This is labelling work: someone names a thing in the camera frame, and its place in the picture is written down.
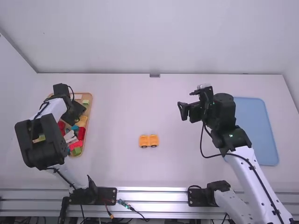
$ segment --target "wooden tray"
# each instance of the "wooden tray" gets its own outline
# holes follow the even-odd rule
[[[69,155],[69,157],[71,157],[71,158],[79,157],[84,152],[85,140],[86,140],[86,136],[87,136],[87,128],[88,128],[88,123],[89,123],[89,115],[90,115],[90,111],[91,111],[92,103],[93,103],[93,96],[92,96],[91,93],[88,93],[88,92],[75,92],[74,95],[75,95],[75,101],[77,101],[78,103],[83,105],[83,100],[87,99],[87,100],[89,100],[89,105],[83,105],[83,106],[86,107],[86,111],[82,115],[87,117],[87,121],[86,121],[86,124],[84,126],[85,129],[86,129],[86,132],[85,132],[85,136],[84,136],[84,140],[83,140],[82,152],[79,155],[72,155],[72,153],[71,153],[71,155]],[[71,129],[71,126],[69,124],[65,123],[65,129],[66,128]]]

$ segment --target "black mounting bracket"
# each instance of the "black mounting bracket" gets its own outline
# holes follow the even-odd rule
[[[69,204],[81,204],[81,205],[115,205],[117,196],[117,188],[101,188],[98,187],[98,196],[92,203],[86,203],[81,200],[80,197],[70,195]]]
[[[217,207],[208,203],[206,189],[198,188],[188,190],[188,205],[190,207]]]

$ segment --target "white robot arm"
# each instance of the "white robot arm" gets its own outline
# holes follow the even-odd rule
[[[71,195],[75,195],[76,190],[83,191],[89,195],[85,201],[89,203],[94,200],[93,196],[97,196],[95,184],[88,175],[79,175],[70,169],[68,146],[57,125],[61,118],[74,125],[85,107],[71,100],[68,85],[56,84],[53,89],[54,95],[44,100],[37,114],[15,125],[23,160],[29,167],[59,177],[67,184]],[[45,140],[34,142],[40,134],[45,136]]]
[[[191,104],[178,102],[182,120],[187,120],[188,117],[191,123],[202,120],[202,156],[207,159],[216,156],[226,158],[242,185],[249,204],[243,202],[226,181],[209,183],[206,189],[197,189],[202,192],[204,201],[211,206],[223,208],[237,224],[295,223],[264,176],[247,134],[235,125],[233,96],[226,93],[214,95],[209,84],[198,86],[190,95],[199,95],[200,101]],[[220,154],[203,155],[201,142],[204,129]]]

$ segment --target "green toy block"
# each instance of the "green toy block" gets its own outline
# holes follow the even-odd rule
[[[39,141],[45,141],[46,140],[46,137],[44,134],[41,134],[40,136],[38,136],[38,140]]]
[[[77,156],[80,155],[82,153],[82,148],[81,147],[75,147],[73,150],[73,155]]]
[[[89,105],[89,100],[88,100],[88,99],[84,99],[84,100],[82,101],[82,103],[83,103],[84,105]]]

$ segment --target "cable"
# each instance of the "cable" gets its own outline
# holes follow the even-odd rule
[[[142,221],[145,221],[145,222],[149,222],[149,221],[150,221],[149,218],[145,218],[140,212],[138,212],[138,211],[136,211],[136,210],[135,210],[135,212],[137,212],[139,215],[141,215],[141,217],[142,217],[141,220],[142,220]]]
[[[188,190],[189,190],[190,188],[199,188],[199,189],[201,189],[201,187],[198,186],[198,185],[191,185],[190,187],[188,187]]]
[[[226,219],[226,217],[228,216],[228,214],[225,214],[225,216],[224,216],[224,218],[223,218],[223,221],[222,221],[222,223],[221,224],[224,224],[224,222],[225,222],[225,219]]]
[[[31,140],[31,142],[30,142],[30,143],[32,143],[32,140],[33,140],[34,122],[35,122],[36,118],[37,118],[39,115],[41,115],[41,113],[44,111],[44,109],[46,109],[46,107],[47,107],[49,104],[50,104],[49,102],[43,102],[42,105],[39,107],[40,111],[36,114],[36,116],[35,116],[35,117],[33,118],[33,120],[31,121],[31,130],[30,130],[30,140]]]
[[[140,212],[136,211],[133,207],[130,207],[130,210],[138,213],[142,217],[142,218],[140,218],[140,220],[145,221],[145,222],[149,222],[150,221],[149,218],[145,218]]]
[[[49,169],[52,169],[52,170],[54,170],[54,173],[58,173],[58,175],[65,181],[65,182],[67,182],[69,185],[70,185],[70,187],[72,187],[72,188],[74,188],[74,190],[77,190],[76,188],[75,188],[75,186],[74,186],[74,184],[73,183],[71,183],[71,182],[69,182],[60,172],[59,172],[59,170],[58,169],[56,169],[56,168],[47,168],[48,170]],[[85,216],[84,216],[84,211],[83,211],[83,206],[82,205],[80,205],[80,208],[81,208],[81,212],[82,212],[82,217],[83,217],[83,221],[85,220]]]
[[[213,158],[213,157],[216,157],[216,156],[222,156],[221,154],[215,154],[215,155],[210,155],[210,156],[205,156],[205,155],[203,154],[201,145],[202,145],[202,135],[203,135],[203,131],[204,131],[204,127],[205,127],[205,126],[206,126],[206,124],[203,123],[203,125],[202,125],[202,129],[201,129],[201,134],[200,134],[200,143],[199,143],[200,153],[201,153],[202,157],[204,157],[204,158],[206,158],[206,159],[209,159],[209,158]],[[260,184],[261,184],[263,190],[265,191],[265,193],[266,193],[266,195],[267,195],[267,197],[268,197],[268,199],[269,199],[269,201],[270,201],[270,203],[271,203],[271,206],[272,206],[273,209],[274,209],[275,214],[277,214],[277,217],[279,218],[281,224],[284,224],[284,222],[283,222],[283,220],[282,220],[282,217],[281,217],[281,215],[280,215],[279,210],[277,209],[276,205],[274,204],[274,202],[273,202],[273,200],[272,200],[272,198],[271,198],[269,192],[267,191],[267,189],[266,189],[266,187],[265,187],[265,185],[264,185],[262,179],[261,179],[260,176],[258,175],[258,173],[257,173],[257,171],[256,171],[256,169],[255,169],[255,167],[251,164],[251,162],[249,162],[247,159],[245,159],[244,157],[242,157],[242,156],[240,156],[240,155],[236,155],[236,154],[232,154],[232,153],[226,153],[226,155],[231,155],[231,156],[238,157],[238,158],[244,160],[245,162],[247,162],[247,163],[249,164],[250,169],[255,173],[255,175],[256,175],[258,181],[260,182]]]
[[[203,126],[204,126],[204,129],[205,129],[206,133],[210,136],[210,138],[212,138],[211,133],[209,133],[209,131],[208,131],[207,128],[206,128],[206,124],[203,124]]]
[[[74,91],[73,91],[73,89],[68,85],[67,87],[69,87],[70,89],[71,89],[71,92],[72,92],[72,94],[73,94],[73,99],[71,100],[72,102],[74,101],[74,99],[75,99],[75,94],[74,94]]]
[[[131,222],[133,220],[133,218],[131,218],[130,220],[128,220],[127,222],[124,222],[124,223],[121,223],[121,222],[108,222],[108,223],[105,223],[105,222],[101,222],[102,224],[128,224],[129,222]]]

